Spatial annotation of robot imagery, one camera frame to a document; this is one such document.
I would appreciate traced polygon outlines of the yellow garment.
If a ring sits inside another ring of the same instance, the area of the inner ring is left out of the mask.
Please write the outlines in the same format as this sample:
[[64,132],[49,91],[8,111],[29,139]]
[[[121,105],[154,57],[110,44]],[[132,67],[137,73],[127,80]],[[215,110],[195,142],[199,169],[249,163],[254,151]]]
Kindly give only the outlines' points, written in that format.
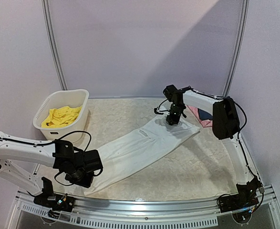
[[71,108],[64,106],[61,108],[49,109],[49,115],[42,121],[42,128],[63,128],[71,125],[79,116],[82,106]]

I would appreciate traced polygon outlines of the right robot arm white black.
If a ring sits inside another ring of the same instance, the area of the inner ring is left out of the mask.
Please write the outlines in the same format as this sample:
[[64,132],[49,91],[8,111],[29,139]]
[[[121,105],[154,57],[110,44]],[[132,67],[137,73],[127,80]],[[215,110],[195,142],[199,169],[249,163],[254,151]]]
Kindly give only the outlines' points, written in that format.
[[180,117],[185,116],[184,110],[187,106],[212,115],[213,134],[227,149],[237,179],[237,193],[222,195],[218,198],[218,205],[233,209],[258,204],[257,192],[263,193],[264,189],[255,170],[251,168],[246,147],[240,138],[243,126],[236,110],[239,105],[231,97],[205,94],[191,86],[177,89],[174,85],[169,85],[163,90],[163,94],[171,103],[166,118],[170,125],[178,124]]

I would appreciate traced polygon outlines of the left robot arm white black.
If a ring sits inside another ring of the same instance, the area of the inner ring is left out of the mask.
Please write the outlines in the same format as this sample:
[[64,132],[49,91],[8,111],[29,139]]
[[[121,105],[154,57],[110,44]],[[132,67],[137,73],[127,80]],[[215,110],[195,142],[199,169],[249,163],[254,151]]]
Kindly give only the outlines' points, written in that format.
[[64,174],[67,186],[89,188],[93,178],[103,172],[97,150],[79,149],[60,137],[51,141],[14,138],[0,131],[0,177],[23,188],[32,196],[39,196],[48,207],[58,203],[52,181],[36,177],[13,161],[31,162],[50,167],[57,175]]

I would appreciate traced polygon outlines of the white t-shirt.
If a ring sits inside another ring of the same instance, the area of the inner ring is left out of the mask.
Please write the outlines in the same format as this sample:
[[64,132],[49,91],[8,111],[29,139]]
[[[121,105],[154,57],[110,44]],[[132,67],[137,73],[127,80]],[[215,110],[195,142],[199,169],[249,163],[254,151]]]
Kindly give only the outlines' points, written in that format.
[[144,126],[97,149],[104,169],[93,179],[90,188],[83,189],[83,193],[93,194],[137,173],[199,131],[198,126],[188,121],[169,125],[166,115],[155,116]]

